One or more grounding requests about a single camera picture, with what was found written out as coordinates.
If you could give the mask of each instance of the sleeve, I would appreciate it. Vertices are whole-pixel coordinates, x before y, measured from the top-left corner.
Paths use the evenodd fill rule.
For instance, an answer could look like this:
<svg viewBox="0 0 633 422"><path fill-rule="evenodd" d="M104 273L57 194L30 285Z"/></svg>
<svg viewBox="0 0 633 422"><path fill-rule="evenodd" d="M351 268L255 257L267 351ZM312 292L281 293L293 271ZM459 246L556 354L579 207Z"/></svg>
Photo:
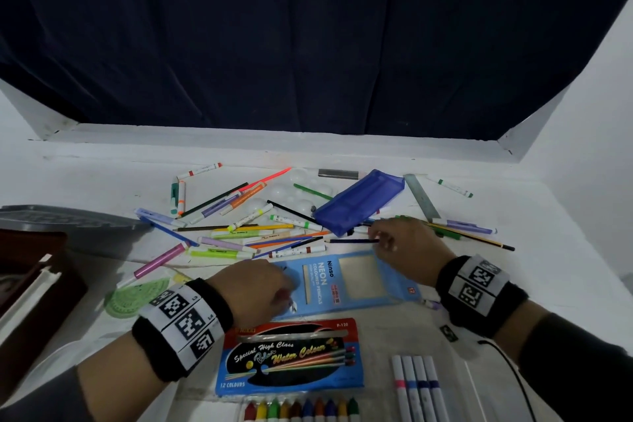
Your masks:
<svg viewBox="0 0 633 422"><path fill-rule="evenodd" d="M566 422L620 419L633 394L633 359L556 314L545 317L519 356L523 377Z"/></svg>
<svg viewBox="0 0 633 422"><path fill-rule="evenodd" d="M0 409L0 422L17 421L94 422L83 398L76 367Z"/></svg>

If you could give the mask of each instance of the ruler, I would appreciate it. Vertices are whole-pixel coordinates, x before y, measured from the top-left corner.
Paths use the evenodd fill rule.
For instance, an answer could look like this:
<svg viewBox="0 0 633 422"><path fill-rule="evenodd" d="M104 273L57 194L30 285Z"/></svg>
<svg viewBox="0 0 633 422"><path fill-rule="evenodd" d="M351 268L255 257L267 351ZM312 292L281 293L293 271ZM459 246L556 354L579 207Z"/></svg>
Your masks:
<svg viewBox="0 0 633 422"><path fill-rule="evenodd" d="M420 185L420 181L418 180L418 178L414 174L406 174L405 181L407 182L411 193L415 197L415 201L422 209L424 217L426 217L427 220L431 223L433 222L433 219L439 219L439 212L431 203L431 200L429 199L427 193L424 192L424 189Z"/></svg>

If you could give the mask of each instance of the blue pencil case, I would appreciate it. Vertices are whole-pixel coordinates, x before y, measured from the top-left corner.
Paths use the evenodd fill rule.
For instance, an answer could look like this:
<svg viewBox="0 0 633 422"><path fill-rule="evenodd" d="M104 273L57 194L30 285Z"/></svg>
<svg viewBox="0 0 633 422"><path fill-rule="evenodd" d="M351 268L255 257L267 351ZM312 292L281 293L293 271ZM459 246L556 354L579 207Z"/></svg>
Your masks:
<svg viewBox="0 0 633 422"><path fill-rule="evenodd" d="M338 237L359 225L405 188L405 180L372 170L353 186L315 210L313 217Z"/></svg>

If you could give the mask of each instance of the gray sleeve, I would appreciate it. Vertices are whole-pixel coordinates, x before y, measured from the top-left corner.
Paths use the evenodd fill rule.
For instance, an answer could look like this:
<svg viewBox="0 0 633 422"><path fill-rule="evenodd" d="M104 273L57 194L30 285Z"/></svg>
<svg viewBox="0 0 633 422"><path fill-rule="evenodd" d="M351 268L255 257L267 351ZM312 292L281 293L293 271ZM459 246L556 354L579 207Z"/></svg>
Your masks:
<svg viewBox="0 0 633 422"><path fill-rule="evenodd" d="M94 422L83 399L76 367L0 409L0 422Z"/></svg>

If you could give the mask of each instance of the green protractor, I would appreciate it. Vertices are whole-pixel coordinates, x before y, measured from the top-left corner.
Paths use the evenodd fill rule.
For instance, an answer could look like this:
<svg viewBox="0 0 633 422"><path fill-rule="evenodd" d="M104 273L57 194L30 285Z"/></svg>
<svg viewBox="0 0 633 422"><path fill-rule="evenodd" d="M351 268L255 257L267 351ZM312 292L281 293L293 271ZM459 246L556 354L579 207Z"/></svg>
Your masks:
<svg viewBox="0 0 633 422"><path fill-rule="evenodd" d="M142 306L169 287L169 281L169 278L158 279L110 292L104 301L107 314L117 319L135 317Z"/></svg>

